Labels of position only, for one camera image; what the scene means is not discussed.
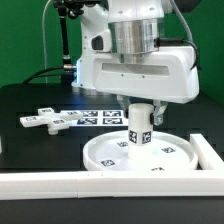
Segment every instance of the black tabletop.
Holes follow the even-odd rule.
[[[0,89],[0,172],[84,170],[82,148],[103,133],[125,127],[72,127],[56,136],[46,126],[23,128],[22,116],[38,108],[120,109],[115,96],[84,96],[59,84],[9,85]],[[201,133],[223,158],[224,107],[205,94],[193,102],[170,103],[164,123],[154,127],[189,140]],[[1,223],[222,223],[223,197],[85,198],[0,201]]]

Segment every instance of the white t-shaped block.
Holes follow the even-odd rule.
[[[39,116],[21,117],[20,122],[24,127],[34,127],[42,124],[48,125],[50,135],[56,135],[58,130],[69,128],[68,121],[82,119],[80,111],[62,111],[55,113],[52,108],[38,109]]]

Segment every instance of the white plastic part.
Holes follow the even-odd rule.
[[[189,142],[173,135],[153,132],[148,148],[137,149],[130,158],[128,131],[111,132],[85,145],[83,163],[89,171],[184,172],[197,168],[198,157]]]
[[[214,149],[200,134],[191,135],[191,145],[198,155],[199,163],[204,170],[223,170],[224,163]]]
[[[148,196],[224,196],[224,172],[220,159],[202,135],[191,135],[193,149],[214,170],[141,172],[51,172],[0,174],[0,200],[148,197]]]
[[[50,135],[56,135],[58,130],[69,128],[68,121],[82,119],[80,111],[62,111],[55,113],[52,108],[38,109],[39,116],[21,117],[20,122],[24,127],[34,127],[42,124],[48,125]]]
[[[93,83],[100,92],[186,103],[199,93],[191,47],[160,47],[145,54],[144,63],[121,64],[117,55],[95,57]]]
[[[108,29],[108,11],[98,4],[94,7],[83,7],[84,14],[80,16],[82,29],[82,56],[77,61],[77,80],[72,83],[73,90],[83,89],[95,91],[93,86],[93,60],[99,57],[89,48],[89,40]]]
[[[173,7],[170,4],[169,0],[161,0],[162,6],[163,6],[163,11],[164,13],[172,13],[173,12]]]
[[[108,23],[164,17],[161,0],[109,0]]]
[[[129,106],[128,156],[130,159],[141,160],[150,157],[153,112],[154,107],[150,104],[137,103]]]

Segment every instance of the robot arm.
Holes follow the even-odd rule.
[[[164,36],[164,14],[173,12],[172,0],[64,2],[70,17],[83,13],[83,52],[77,62],[74,91],[92,94],[97,90],[175,103],[197,96],[194,49],[157,45]],[[175,2],[181,10],[190,11],[200,1]]]

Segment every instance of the cable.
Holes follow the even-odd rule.
[[[46,14],[47,10],[50,6],[52,0],[48,0],[47,4],[45,5],[43,15],[42,15],[42,33],[43,33],[43,47],[44,47],[44,68],[47,68],[47,41],[46,41],[46,28],[45,28],[45,22],[46,22]]]
[[[186,31],[188,40],[193,43],[193,37],[192,37],[190,27],[188,26],[186,20],[184,19],[184,17],[182,15],[182,13],[180,12],[178,6],[176,5],[175,0],[170,0],[170,4],[172,5],[173,10],[176,13],[177,17],[179,18],[180,22],[184,26],[184,29]]]
[[[39,72],[36,72],[35,74],[33,74],[32,76],[30,76],[28,79],[26,79],[25,81],[23,81],[23,84],[28,84],[32,79],[36,78],[36,77],[41,77],[41,74],[44,74],[46,72],[50,72],[50,71],[55,71],[55,70],[62,70],[64,69],[64,67],[52,67],[52,68],[47,68],[44,70],[41,70]]]
[[[27,81],[26,84],[28,84],[31,80],[33,79],[38,79],[38,78],[46,78],[46,77],[54,77],[54,76],[62,76],[62,75],[67,75],[67,74],[47,74],[47,75],[39,75],[39,76],[35,76],[35,77],[30,77],[29,81]]]
[[[181,46],[183,45],[184,43],[186,44],[189,44],[191,47],[193,47],[194,49],[194,52],[195,52],[195,61],[191,67],[191,70],[198,66],[198,61],[199,61],[199,53],[198,53],[198,49],[196,47],[196,45],[194,43],[192,43],[191,41],[189,40],[184,40],[183,38],[157,38],[155,39],[155,46],[156,47],[161,47],[161,46],[164,46],[164,47],[167,47],[167,46]]]
[[[194,67],[196,67],[196,66],[198,67],[199,70],[201,70],[201,67],[198,66],[199,53],[198,53],[198,49],[197,49],[196,45],[195,45],[193,42],[189,41],[189,40],[183,40],[183,42],[184,42],[184,43],[187,43],[187,44],[189,44],[191,47],[193,47],[194,52],[195,52],[195,61],[194,61],[194,64],[193,64],[191,70],[192,70]]]

